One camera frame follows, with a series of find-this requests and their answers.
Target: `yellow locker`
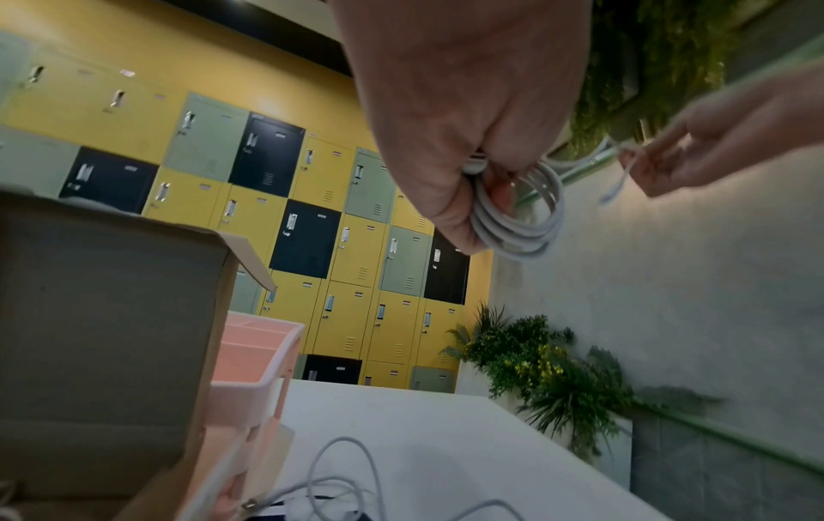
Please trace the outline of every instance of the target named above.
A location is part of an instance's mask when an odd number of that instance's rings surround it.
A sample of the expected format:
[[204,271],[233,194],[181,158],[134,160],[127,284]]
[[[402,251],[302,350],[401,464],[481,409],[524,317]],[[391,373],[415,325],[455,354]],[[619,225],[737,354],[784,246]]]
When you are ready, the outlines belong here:
[[285,197],[231,185],[226,204],[215,209],[210,227],[249,239],[251,247],[268,266],[286,201]]
[[408,371],[409,367],[404,364],[368,361],[363,371],[361,384],[370,385],[371,387],[408,389]]
[[143,209],[143,215],[151,219],[207,227],[215,208],[226,204],[226,183],[165,167],[158,170],[154,181]]
[[330,279],[371,288],[383,255],[386,225],[344,215]]
[[447,331],[457,327],[462,307],[438,300],[424,300],[421,307],[423,313],[419,313],[418,322],[421,334],[415,365],[457,369],[457,360],[440,352],[445,347],[455,346],[455,337]]
[[[258,304],[258,314],[261,317],[305,324],[306,330],[309,330],[315,299],[318,297],[320,288],[320,279],[274,270],[271,273],[277,290],[274,293],[263,292]],[[306,345],[305,340],[306,331],[300,340],[301,352]]]
[[395,206],[392,208],[392,226],[406,228],[415,232],[433,235],[435,226],[432,222],[418,213],[412,203],[401,193],[395,192]]
[[89,133],[112,95],[112,72],[57,49],[34,54],[25,81],[10,95],[3,123],[16,129],[94,146]]
[[373,331],[367,360],[409,363],[420,300],[389,291],[380,292],[377,309],[372,315]]
[[371,300],[370,288],[330,282],[312,353],[358,360]]
[[81,138],[95,148],[159,165],[172,141],[186,92],[123,74],[105,76],[106,97]]
[[292,198],[343,212],[351,170],[351,150],[310,136],[298,159]]

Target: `black locker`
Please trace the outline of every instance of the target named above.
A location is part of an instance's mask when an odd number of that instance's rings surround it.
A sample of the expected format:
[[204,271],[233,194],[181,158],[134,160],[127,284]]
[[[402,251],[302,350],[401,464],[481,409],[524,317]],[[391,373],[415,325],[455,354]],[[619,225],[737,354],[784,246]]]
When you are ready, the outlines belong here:
[[466,283],[470,275],[470,258],[453,246],[437,229],[427,266],[427,285],[423,297],[462,305],[466,300]]
[[341,213],[289,200],[269,267],[324,279],[335,249]]
[[277,119],[252,114],[229,183],[289,197],[294,169],[306,130]]
[[306,368],[303,370],[302,378],[333,384],[358,385],[361,363],[361,360],[310,354],[306,357]]
[[81,148],[60,197],[82,197],[132,214],[143,211],[157,165]]

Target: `white planter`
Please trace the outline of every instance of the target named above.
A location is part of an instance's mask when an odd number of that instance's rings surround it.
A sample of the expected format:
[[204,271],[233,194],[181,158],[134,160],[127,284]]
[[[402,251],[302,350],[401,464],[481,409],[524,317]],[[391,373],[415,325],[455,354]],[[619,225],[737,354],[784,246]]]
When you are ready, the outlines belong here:
[[[461,366],[457,371],[455,394],[489,397],[489,383],[489,377],[480,373],[474,364],[461,362]],[[504,396],[494,399],[493,402],[526,421],[524,415],[519,415],[517,412],[518,407],[523,402],[512,393],[506,393]],[[629,490],[629,476],[633,460],[633,423],[620,416],[614,416],[614,418],[621,429],[628,431],[628,433],[621,432],[615,438],[610,439],[609,448],[603,438],[599,439],[597,446],[602,456],[593,462],[593,466],[622,488]],[[556,433],[555,436],[545,433],[544,436],[564,448],[569,446],[569,432]]]

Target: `gray concrete wall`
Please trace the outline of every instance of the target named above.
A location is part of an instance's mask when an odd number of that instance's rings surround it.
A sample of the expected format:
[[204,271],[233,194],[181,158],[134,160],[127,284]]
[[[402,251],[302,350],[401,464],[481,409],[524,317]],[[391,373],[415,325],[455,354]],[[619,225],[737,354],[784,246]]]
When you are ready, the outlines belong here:
[[725,398],[712,419],[824,461],[824,148],[657,200],[629,182],[599,208],[620,175],[567,188],[545,258],[496,257],[490,303],[571,327],[635,386]]

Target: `green locker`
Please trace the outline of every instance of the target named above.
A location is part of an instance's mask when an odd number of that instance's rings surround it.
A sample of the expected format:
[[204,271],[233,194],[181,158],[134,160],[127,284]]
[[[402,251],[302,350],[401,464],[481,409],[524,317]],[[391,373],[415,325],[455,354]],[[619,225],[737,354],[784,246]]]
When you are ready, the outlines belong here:
[[389,222],[394,200],[395,182],[380,156],[358,148],[349,185],[346,213],[372,221]]
[[454,371],[433,369],[431,367],[414,367],[409,388],[415,391],[455,392]]
[[164,167],[225,182],[232,172],[249,111],[189,94]]
[[380,288],[420,297],[427,274],[432,237],[405,228],[392,227],[386,245],[386,262]]
[[0,107],[15,88],[28,59],[28,42],[0,31]]
[[57,197],[80,147],[0,125],[0,183]]
[[234,280],[234,291],[229,311],[257,315],[257,303],[260,296],[260,284],[242,268]]
[[294,373],[292,373],[292,378],[302,380],[304,369],[306,369],[306,355],[301,353],[298,354],[298,360],[294,363]]

